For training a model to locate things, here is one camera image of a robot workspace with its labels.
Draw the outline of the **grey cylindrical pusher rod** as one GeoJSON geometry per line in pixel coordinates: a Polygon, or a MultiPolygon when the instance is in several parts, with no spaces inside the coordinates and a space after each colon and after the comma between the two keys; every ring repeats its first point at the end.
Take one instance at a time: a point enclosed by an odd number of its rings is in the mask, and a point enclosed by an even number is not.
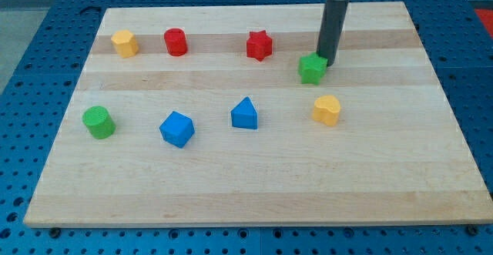
{"type": "Polygon", "coordinates": [[[326,0],[324,4],[317,55],[327,60],[327,67],[335,61],[348,3],[349,0],[326,0]]]}

